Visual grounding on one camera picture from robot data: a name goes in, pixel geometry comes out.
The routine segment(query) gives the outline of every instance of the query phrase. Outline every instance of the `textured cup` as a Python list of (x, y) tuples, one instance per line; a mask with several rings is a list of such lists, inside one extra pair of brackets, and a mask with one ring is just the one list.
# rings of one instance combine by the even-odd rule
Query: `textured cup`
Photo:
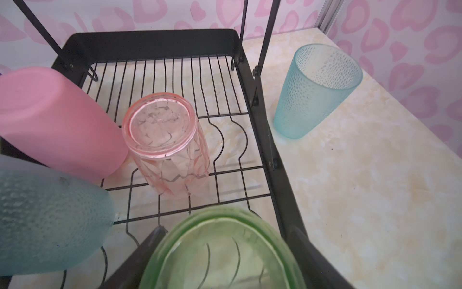
[(187, 198), (204, 190), (210, 158), (192, 105), (161, 92), (143, 97), (127, 111), (122, 132), (146, 181), (165, 198)]
[(114, 221), (108, 192), (0, 155), (0, 276), (62, 271), (98, 250)]
[(0, 136), (37, 161), (90, 182), (112, 174), (128, 152), (103, 109), (50, 68), (0, 76)]
[(334, 111), (362, 79), (359, 64), (342, 50), (324, 44), (300, 47), (282, 87), (274, 128), (285, 137), (301, 138)]
[(139, 289), (306, 289), (287, 244), (257, 215), (216, 206), (175, 226), (149, 260)]

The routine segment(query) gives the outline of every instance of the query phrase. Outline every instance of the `turquoise cup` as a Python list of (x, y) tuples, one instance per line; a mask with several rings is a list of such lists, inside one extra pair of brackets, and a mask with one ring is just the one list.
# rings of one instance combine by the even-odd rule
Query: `turquoise cup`
[(114, 215), (106, 190), (0, 155), (0, 276), (77, 265), (101, 247)]
[(282, 87), (274, 128), (285, 137), (301, 138), (333, 112), (362, 79), (359, 64), (342, 50), (325, 44), (300, 47)]

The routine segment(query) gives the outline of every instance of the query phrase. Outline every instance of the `wallpaper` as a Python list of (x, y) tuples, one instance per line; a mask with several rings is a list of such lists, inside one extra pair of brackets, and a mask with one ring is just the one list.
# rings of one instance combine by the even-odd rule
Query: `wallpaper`
[[(244, 0), (25, 0), (63, 46), (76, 32), (233, 28)], [(244, 38), (263, 36), (272, 0), (249, 0)], [(273, 33), (312, 28), (324, 0), (281, 0)], [(0, 73), (50, 67), (54, 51), (11, 0), (0, 1)]]
[(462, 0), (346, 0), (328, 36), (462, 158)]

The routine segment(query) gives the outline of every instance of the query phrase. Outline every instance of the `pink plastic cup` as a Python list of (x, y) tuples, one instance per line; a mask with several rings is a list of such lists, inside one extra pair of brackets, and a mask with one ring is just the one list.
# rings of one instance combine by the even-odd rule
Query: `pink plastic cup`
[(91, 182), (112, 174), (128, 153), (121, 129), (103, 109), (50, 68), (0, 76), (0, 136), (37, 161)]

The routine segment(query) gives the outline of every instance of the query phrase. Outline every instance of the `cup rim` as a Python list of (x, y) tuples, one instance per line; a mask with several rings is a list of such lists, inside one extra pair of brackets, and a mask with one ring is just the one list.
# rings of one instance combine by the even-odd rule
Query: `cup rim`
[(171, 253), (180, 245), (183, 237), (197, 230), (204, 223), (232, 221), (237, 226), (252, 230), (267, 244), (281, 267), (282, 278), (288, 289), (305, 289), (300, 268), (287, 244), (279, 234), (256, 214), (239, 208), (222, 208), (212, 206), (201, 212), (197, 212), (176, 225), (169, 234), (162, 239), (154, 253), (151, 255), (143, 276), (140, 281), (140, 289), (155, 288), (158, 280), (164, 273), (165, 264), (169, 261)]
[[(132, 131), (130, 129), (133, 117), (136, 115), (137, 112), (142, 110), (144, 107), (156, 101), (162, 100), (162, 99), (177, 102), (178, 104), (180, 104), (181, 106), (185, 108), (185, 110), (188, 112), (188, 117), (189, 117), (188, 128), (186, 132), (184, 133), (184, 135), (181, 136), (179, 141), (170, 147), (167, 147), (164, 149), (158, 149), (158, 148), (152, 148), (149, 146), (141, 145), (137, 141), (135, 141), (135, 139), (133, 138)], [(183, 150), (189, 144), (189, 142), (194, 138), (194, 135), (197, 131), (197, 127), (198, 127), (198, 119), (195, 114), (194, 108), (186, 99), (174, 93), (158, 92), (158, 93), (152, 93), (152, 94), (146, 95), (145, 97), (142, 97), (137, 102), (135, 102), (132, 106), (129, 107), (122, 121), (122, 135), (130, 151), (137, 154), (138, 156), (142, 158), (148, 158), (148, 159), (163, 159), (163, 158), (168, 158), (178, 153), (179, 151)]]
[[(300, 68), (298, 67), (298, 64), (297, 64), (297, 61), (295, 60), (295, 57), (297, 55), (297, 53), (307, 47), (307, 46), (328, 46), (330, 49), (335, 49), (337, 51), (339, 51), (340, 53), (342, 53), (343, 55), (347, 56), (348, 58), (350, 58), (356, 65), (357, 67), (359, 68), (359, 71), (361, 73), (361, 78), (359, 79), (359, 82), (357, 84), (354, 84), (354, 85), (351, 85), (350, 87), (348, 88), (331, 88), (331, 87), (328, 87), (328, 86), (324, 86), (322, 84), (319, 84), (317, 83), (316, 81), (310, 79), (309, 77), (307, 77), (301, 70)], [(363, 74), (363, 69), (361, 68), (361, 66), (359, 65), (359, 63), (353, 58), (351, 57), (351, 55), (348, 55), (347, 53), (345, 53), (345, 51), (341, 50), (340, 48), (338, 47), (335, 47), (335, 46), (332, 46), (332, 45), (328, 45), (328, 44), (323, 44), (323, 43), (311, 43), (311, 44), (307, 44), (307, 45), (304, 45), (300, 48), (297, 49), (297, 51), (295, 51), (295, 54), (293, 55), (293, 59), (292, 61), (295, 62), (295, 67), (297, 68), (298, 72), (300, 72), (300, 74), (302, 74), (306, 79), (308, 79), (309, 81), (311, 81), (312, 83), (316, 84), (317, 86), (320, 86), (320, 87), (323, 87), (323, 88), (327, 88), (327, 89), (330, 89), (330, 90), (336, 90), (336, 91), (347, 91), (347, 90), (350, 90), (350, 89), (355, 89), (356, 87), (358, 87), (361, 82), (363, 81), (363, 77), (364, 77), (364, 74)]]

